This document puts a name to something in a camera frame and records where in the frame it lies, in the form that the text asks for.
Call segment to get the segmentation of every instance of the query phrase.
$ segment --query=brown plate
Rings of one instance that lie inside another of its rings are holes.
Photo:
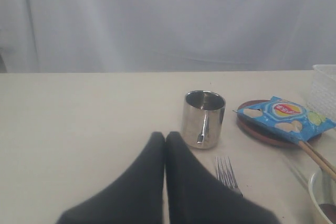
[[[253,101],[244,102],[242,105],[238,107],[238,109],[240,110],[246,106],[250,106],[250,105],[261,103],[261,102],[268,102],[268,101],[269,100],[253,100]],[[284,138],[274,133],[268,132],[262,127],[249,122],[248,120],[246,120],[243,116],[239,114],[237,117],[237,124],[241,130],[243,130],[248,135],[253,136],[254,138],[256,138],[257,140],[261,142],[274,145],[274,146],[279,146],[279,147],[287,147],[287,148],[298,147],[296,144],[290,143]],[[320,138],[321,138],[321,134],[312,137],[310,140],[308,140],[308,142],[311,143],[311,142],[317,141]]]

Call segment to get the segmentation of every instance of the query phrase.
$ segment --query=wooden chopsticks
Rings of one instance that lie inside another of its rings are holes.
[[[336,182],[336,168],[318,153],[309,143],[299,141],[298,145]]]

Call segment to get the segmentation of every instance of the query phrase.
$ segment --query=white backdrop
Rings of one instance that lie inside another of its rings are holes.
[[[336,64],[336,0],[0,0],[10,72]]]

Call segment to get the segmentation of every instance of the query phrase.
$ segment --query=blue snack bag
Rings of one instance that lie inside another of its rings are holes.
[[[325,116],[278,97],[272,97],[269,102],[244,107],[237,113],[296,144],[299,141],[306,142],[336,126],[335,122]]]

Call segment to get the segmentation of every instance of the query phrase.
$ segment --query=metal mug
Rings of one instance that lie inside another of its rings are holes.
[[[221,136],[225,100],[219,94],[195,90],[185,95],[181,136],[195,148],[217,145]]]

